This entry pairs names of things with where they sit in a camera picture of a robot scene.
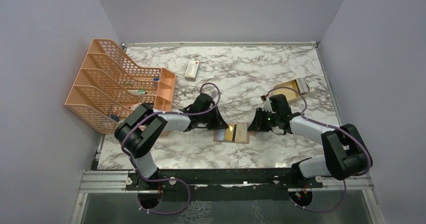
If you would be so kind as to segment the gold striped credit card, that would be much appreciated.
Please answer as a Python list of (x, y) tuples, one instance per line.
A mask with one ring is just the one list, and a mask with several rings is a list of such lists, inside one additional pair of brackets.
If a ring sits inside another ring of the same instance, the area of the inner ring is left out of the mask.
[(236, 124), (230, 124), (225, 131), (224, 140), (228, 142), (234, 142), (236, 139)]

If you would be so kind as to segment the tan leather card holder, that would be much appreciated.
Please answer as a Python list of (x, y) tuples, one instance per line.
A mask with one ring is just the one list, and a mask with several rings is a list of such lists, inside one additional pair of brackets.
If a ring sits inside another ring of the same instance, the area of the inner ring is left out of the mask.
[(229, 124), (229, 127), (226, 129), (215, 130), (214, 142), (248, 144), (250, 137), (256, 134), (253, 131), (248, 131), (248, 127), (248, 123), (237, 122)]

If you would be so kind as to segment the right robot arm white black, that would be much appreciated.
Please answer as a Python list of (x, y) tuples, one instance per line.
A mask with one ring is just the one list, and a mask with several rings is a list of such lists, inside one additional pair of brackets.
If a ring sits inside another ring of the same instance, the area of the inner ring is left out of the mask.
[(317, 176), (344, 180), (363, 175), (371, 168), (371, 155), (354, 125), (336, 127), (308, 119), (302, 113), (293, 113), (283, 94), (274, 95), (266, 102), (271, 109), (256, 109), (249, 132), (268, 132), (278, 127), (285, 134), (306, 137), (323, 147), (322, 156), (292, 164), (290, 182), (294, 186), (303, 187), (311, 177)]

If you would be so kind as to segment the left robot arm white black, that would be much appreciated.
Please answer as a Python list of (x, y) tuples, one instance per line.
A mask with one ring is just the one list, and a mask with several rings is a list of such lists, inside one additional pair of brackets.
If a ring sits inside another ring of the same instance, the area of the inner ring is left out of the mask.
[(142, 104), (116, 128), (114, 137), (139, 172), (139, 183), (146, 189), (152, 189), (158, 182), (158, 167), (151, 154), (157, 139), (163, 132), (188, 132), (199, 128), (199, 125), (208, 130), (229, 127), (217, 103), (205, 93), (201, 93), (193, 104), (178, 111), (157, 110)]

